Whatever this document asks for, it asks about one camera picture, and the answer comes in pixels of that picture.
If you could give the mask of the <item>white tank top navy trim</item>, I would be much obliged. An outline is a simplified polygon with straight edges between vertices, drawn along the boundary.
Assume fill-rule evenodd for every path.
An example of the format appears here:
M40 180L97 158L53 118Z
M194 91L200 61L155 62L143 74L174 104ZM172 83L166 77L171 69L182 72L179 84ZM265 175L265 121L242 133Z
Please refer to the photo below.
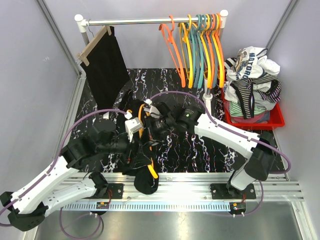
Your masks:
M237 72L225 72L227 81L257 79L263 74L277 76L281 67L267 56L268 48L249 46L238 51Z

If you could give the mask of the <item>beige wooden hanger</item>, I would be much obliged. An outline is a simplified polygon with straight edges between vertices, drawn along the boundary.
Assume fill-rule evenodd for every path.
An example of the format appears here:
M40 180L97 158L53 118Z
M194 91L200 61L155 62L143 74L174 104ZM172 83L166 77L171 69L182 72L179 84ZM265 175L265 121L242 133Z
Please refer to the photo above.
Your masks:
M112 34L111 27L109 25L103 26L98 33L95 35L95 37L86 45L86 47L83 49L81 53L77 54L77 57L81 60L82 63L84 63L86 66L90 64L88 60L88 55L91 53L91 51L96 47L96 45L99 43L99 41L103 38L103 36L108 33L110 36Z

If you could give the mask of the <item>purple striped garment pile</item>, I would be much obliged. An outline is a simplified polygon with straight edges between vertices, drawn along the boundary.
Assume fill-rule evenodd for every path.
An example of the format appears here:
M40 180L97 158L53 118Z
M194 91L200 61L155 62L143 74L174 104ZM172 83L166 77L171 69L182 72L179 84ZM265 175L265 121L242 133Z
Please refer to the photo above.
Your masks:
M223 93L232 117L251 119L271 111L281 100L282 82L268 74L260 78L231 80L224 84Z

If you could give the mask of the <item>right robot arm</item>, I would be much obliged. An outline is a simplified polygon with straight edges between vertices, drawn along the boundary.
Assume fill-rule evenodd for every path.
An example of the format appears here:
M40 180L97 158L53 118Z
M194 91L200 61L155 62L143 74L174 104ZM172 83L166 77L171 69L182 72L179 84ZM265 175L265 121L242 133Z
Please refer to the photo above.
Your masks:
M168 107L161 102L157 106L147 105L144 111L145 130L153 143L161 141L170 130L188 132L219 142L246 159L225 186L224 192L229 197L240 198L254 181L265 181L268 178L276 158L273 149L275 142L269 132L257 134L239 129L213 119L204 109L195 106Z

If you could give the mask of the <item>aluminium mounting rail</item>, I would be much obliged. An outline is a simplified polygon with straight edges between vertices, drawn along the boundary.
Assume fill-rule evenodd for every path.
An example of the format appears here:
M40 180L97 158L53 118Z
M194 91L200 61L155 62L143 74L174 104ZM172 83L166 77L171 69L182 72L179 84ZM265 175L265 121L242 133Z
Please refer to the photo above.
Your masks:
M146 195L134 186L134 177L121 173L103 175L109 186L101 198L88 197L88 177L76 173L54 188L45 199L49 213L54 211L127 212L229 212L237 203L302 202L297 182L283 175L254 181L239 196L226 189L229 173L161 173L158 189Z

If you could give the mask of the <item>red plastic bin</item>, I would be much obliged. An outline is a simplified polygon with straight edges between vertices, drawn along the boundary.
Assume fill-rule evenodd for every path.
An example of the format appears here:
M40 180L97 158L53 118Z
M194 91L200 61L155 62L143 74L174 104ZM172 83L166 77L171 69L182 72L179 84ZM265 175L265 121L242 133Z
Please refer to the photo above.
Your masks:
M224 98L223 90L222 90L222 101L223 101L224 110L226 111L226 122L240 129L273 130L275 128L283 127L285 125L285 120L282 115L279 102L276 103L275 107L272 110L266 111L260 115L256 115L253 118L245 119L243 117L233 117L229 114L229 104Z

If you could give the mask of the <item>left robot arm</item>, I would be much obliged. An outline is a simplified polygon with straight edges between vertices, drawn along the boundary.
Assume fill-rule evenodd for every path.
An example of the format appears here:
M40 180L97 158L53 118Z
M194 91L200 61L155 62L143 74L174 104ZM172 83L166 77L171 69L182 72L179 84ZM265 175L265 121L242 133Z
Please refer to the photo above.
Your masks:
M137 134L143 126L138 118L126 120L124 125L125 132L117 134L113 121L96 122L84 135L71 139L57 159L30 183L15 192L2 193L2 206L9 210L7 226L26 232L77 200L110 197L109 183L99 172L92 172L87 178L61 190L57 190L57 186L99 155L123 154L132 159L139 147Z

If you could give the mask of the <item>black marble patterned mat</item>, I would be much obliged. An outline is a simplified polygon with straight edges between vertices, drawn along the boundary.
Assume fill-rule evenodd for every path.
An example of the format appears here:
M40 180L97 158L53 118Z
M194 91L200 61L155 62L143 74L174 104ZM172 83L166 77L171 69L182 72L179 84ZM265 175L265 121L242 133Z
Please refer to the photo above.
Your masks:
M175 68L131 68L127 70L129 81L120 90L111 108L120 109L120 104L127 105L130 100L145 100L163 91L189 92L198 98L202 97L204 89L181 88L181 80ZM124 98L127 91L131 95ZM175 100L184 107L196 105L201 107L193 98L170 94L170 99ZM212 114L215 118L224 121L225 111L221 100L221 90L218 86L213 89L215 105ZM75 120L98 110L96 101L91 92L87 80L84 82L82 94ZM95 120L102 118L102 115L94 115L82 121L75 127L71 134L71 139L82 136L91 127ZM199 138L188 132L170 131L166 140L155 148L155 167L158 173L228 173L240 168L246 161L235 150L209 138ZM98 156L85 167L81 172L102 172L117 173L122 172L124 162L121 155ZM285 170L280 155L276 156L271 171L282 172Z

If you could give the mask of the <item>teal empty hanger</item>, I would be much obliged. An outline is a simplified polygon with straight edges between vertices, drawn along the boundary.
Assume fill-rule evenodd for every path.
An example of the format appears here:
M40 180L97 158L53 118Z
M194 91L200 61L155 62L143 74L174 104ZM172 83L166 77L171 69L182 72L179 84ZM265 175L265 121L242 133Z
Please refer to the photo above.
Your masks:
M201 40L201 30L203 30L202 15L196 15L198 20L197 24L194 27L194 35L196 37L196 78L195 86L197 89L201 89L204 81L204 72L205 72L205 59L204 59L204 46Z
M193 65L193 88L198 87L199 77L200 77L200 57L199 51L199 41L197 37L196 24L194 22L190 25L190 41L192 43L192 65Z

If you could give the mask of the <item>black garment on beige hanger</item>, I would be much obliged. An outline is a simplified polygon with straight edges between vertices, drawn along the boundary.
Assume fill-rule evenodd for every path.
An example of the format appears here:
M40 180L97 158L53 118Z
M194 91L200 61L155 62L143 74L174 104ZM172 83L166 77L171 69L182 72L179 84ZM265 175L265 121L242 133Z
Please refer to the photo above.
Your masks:
M98 110L111 109L120 90L130 80L115 28L110 28L112 34L106 33L88 55L89 65L80 63Z

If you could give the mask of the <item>metal clothes rack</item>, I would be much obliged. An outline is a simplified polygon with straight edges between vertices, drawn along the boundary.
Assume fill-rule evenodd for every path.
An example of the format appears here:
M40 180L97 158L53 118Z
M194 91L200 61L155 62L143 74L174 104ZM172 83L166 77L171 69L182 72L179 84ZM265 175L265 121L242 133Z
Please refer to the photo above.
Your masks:
M219 30L219 39L221 36L221 33L225 27L225 23L226 23L226 18L228 15L227 11L221 11L218 14L220 14L220 20L221 20L221 24L220 24L220 30ZM169 17L166 18L145 18L145 19L121 19L121 20L85 20L83 18L82 15L77 14L74 17L79 31L82 34L82 37L84 38L85 44L87 45L98 33L98 31L103 27L103 26L110 26L110 27L114 27L115 25L129 25L129 24L158 24L160 26L161 23L165 23L167 24L167 26L169 27L169 29L172 28L172 23L171 23L171 19ZM191 17L192 19L192 23L195 23L195 25L198 23L198 17ZM186 74L186 70L185 70L185 63L184 63L184 59L183 59L183 53L182 53L182 47L181 47L181 42L180 42L180 30L179 30L179 23L187 23L188 22L188 17L180 17L180 18L174 18L174 31L172 33L175 43L177 45L177 48L179 50L179 54L181 57L181 61L183 64L183 69L184 69L184 74L185 74L185 80L186 80L186 87L183 88L188 88L188 80L187 80L187 74ZM208 50L210 53L210 58L211 58L211 51L210 51L210 47L209 47L209 37L207 32L210 30L210 27L208 28L208 30L205 32L205 36L207 39L207 46L208 46ZM214 41L214 45L215 45L215 50L216 50L216 40L214 37L214 32L216 30L216 27L213 31L213 41ZM204 56L204 79L203 79L203 85L202 88L204 88L204 94L202 96L203 101L206 105L206 107L208 109L211 108L211 101L212 101L212 93L210 89L207 89L207 64L206 64L206 57L205 57L205 51L203 52L203 56ZM219 63L218 63L218 55L217 55L217 82L216 85L219 85ZM106 109L101 109L100 114L105 114L105 110Z

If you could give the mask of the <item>orange hanger with white top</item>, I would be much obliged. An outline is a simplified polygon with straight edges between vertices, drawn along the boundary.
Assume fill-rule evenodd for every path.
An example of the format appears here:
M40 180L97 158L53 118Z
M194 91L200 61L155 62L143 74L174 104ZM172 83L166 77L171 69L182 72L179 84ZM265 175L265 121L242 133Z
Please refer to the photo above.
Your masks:
M158 30L161 32L162 37L165 41L165 44L169 50L169 53L171 55L171 58L173 60L173 63L175 65L175 68L177 70L177 73L180 77L181 81L181 87L186 87L186 76L182 64L182 59L180 56L180 52L178 50L175 38L173 37L173 31L175 30L175 22L172 15L169 15L170 21L171 21L171 29L169 29L168 25L165 23L161 23L159 25Z

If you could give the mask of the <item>yellow empty hanger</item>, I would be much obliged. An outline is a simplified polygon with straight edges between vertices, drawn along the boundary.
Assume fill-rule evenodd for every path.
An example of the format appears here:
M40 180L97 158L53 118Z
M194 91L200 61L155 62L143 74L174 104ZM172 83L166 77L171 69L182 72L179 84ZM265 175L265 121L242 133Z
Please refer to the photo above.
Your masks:
M211 66L211 55L210 51L208 50L208 41L207 37L205 35L206 31L210 27L210 17L208 14L204 14L201 16L201 19L203 20L202 22L202 27L200 31L200 39L204 48L204 54L205 54L205 62L206 62L206 79L207 79L207 89L211 88L211 78L212 78L212 66Z

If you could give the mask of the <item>black white striped tank top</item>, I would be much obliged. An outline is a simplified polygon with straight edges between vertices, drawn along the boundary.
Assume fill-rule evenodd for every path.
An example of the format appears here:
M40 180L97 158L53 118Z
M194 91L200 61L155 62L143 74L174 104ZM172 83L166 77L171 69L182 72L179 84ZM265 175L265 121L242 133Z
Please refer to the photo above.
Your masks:
M224 67L225 67L225 72L227 73L228 71L231 73L236 73L237 72L237 64L239 63L237 57L230 57L227 58L224 61Z

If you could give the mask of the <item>yellow hanger with black top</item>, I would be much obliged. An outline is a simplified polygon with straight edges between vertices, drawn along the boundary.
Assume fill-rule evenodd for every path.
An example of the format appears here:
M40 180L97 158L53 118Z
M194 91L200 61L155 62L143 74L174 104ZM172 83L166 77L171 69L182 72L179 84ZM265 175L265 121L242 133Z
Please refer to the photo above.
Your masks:
M142 111L143 111L144 105L145 105L144 103L141 104L140 107L139 107L139 110L138 110L138 119L140 120L141 123L142 123ZM138 134L139 134L139 137L140 137L140 138L142 137L143 131L144 131L143 129L140 129L140 130L138 131ZM152 158L152 157L150 158L150 161L151 161L151 163L147 165L148 170L149 170L151 176L152 176L154 179L158 179L159 176L157 175L157 173L156 173L156 171L155 171L155 169L154 169L154 161L153 161L153 158Z

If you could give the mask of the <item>orange empty hanger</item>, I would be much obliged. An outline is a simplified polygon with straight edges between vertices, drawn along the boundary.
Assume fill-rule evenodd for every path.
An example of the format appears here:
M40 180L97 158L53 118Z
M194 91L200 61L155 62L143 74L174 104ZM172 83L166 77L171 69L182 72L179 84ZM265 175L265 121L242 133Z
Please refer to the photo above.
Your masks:
M209 31L207 32L207 36L210 41L209 49L211 53L211 74L212 74L211 88L214 88L217 83L217 77L218 77L218 59L217 59L216 47L213 40L213 33L216 27L216 17L213 14L210 14L209 18L210 18L210 27L209 27Z
M223 88L225 82L225 66L224 66L224 55L219 37L219 30L221 26L221 16L219 13L215 14L216 17L216 29L214 32L214 39L216 42L216 53L218 58L218 78L219 78L219 87Z

